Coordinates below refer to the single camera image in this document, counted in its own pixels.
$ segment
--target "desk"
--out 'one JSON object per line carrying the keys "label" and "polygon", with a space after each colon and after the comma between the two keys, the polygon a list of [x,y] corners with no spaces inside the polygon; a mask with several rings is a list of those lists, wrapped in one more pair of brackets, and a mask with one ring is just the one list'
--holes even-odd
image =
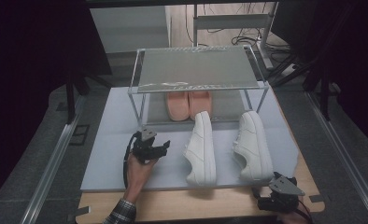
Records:
{"label": "desk", "polygon": [[[298,187],[305,192],[304,204],[311,212],[324,210],[324,202],[312,203],[309,196],[319,195],[318,188],[301,152],[295,169]],[[189,189],[145,191],[137,202],[137,221],[180,220],[212,217],[271,216],[261,211],[250,196],[250,187],[227,189]],[[85,192],[79,208],[89,206],[89,214],[77,217],[77,223],[101,223],[109,215],[123,192]]]}

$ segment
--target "white sneaker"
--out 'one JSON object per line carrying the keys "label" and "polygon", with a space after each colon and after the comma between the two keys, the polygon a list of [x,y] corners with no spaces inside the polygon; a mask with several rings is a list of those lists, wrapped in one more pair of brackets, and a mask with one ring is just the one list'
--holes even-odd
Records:
{"label": "white sneaker", "polygon": [[206,111],[196,114],[190,142],[184,157],[191,163],[192,171],[187,182],[197,186],[216,185],[216,162],[210,117]]}
{"label": "white sneaker", "polygon": [[240,178],[251,185],[268,184],[274,176],[265,131],[255,111],[244,113],[239,121],[239,135],[234,141],[234,158],[243,169]]}

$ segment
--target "human hand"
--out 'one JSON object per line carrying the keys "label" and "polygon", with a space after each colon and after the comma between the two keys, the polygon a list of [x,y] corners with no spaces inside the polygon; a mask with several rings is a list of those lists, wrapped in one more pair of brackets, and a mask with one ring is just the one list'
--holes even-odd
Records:
{"label": "human hand", "polygon": [[128,157],[128,188],[123,195],[123,199],[135,203],[141,189],[149,180],[152,168],[158,160],[151,160],[148,163],[141,163],[132,153]]}
{"label": "human hand", "polygon": [[[307,208],[306,206],[304,206],[303,203],[301,203],[303,201],[303,197],[302,196],[298,197],[298,200],[300,201],[297,207],[298,210],[308,215],[309,208]],[[302,217],[300,214],[296,212],[278,213],[277,216],[280,218],[280,220],[284,224],[307,224],[308,223],[308,221],[304,217]]]}

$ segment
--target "black curtain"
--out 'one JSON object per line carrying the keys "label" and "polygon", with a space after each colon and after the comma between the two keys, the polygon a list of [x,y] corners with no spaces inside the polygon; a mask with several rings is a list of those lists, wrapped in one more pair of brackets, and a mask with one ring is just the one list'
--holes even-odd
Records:
{"label": "black curtain", "polygon": [[368,136],[368,1],[355,5],[331,53],[338,103]]}
{"label": "black curtain", "polygon": [[0,188],[68,75],[111,74],[82,1],[0,1]]}

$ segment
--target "white foam mat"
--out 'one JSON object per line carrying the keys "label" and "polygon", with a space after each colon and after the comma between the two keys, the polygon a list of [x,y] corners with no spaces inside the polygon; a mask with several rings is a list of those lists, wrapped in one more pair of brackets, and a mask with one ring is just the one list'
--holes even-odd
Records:
{"label": "white foam mat", "polygon": [[[106,102],[105,112],[96,135],[81,190],[124,190],[122,163],[126,146],[137,130],[137,121],[127,94],[128,88],[112,88]],[[251,102],[259,102],[262,91],[248,91]],[[139,106],[140,95],[134,95]],[[298,148],[290,135],[289,127],[280,114],[272,90],[265,96],[260,117],[265,129],[274,171],[292,177],[297,164]],[[239,180],[240,167],[232,154],[233,141],[238,134],[238,122],[213,122],[213,145],[217,166],[216,188],[245,186]],[[186,176],[191,172],[190,163],[182,152],[191,136],[193,124],[164,124],[150,126],[158,134],[154,146],[170,140],[167,156],[155,165],[145,189],[190,189]]]}

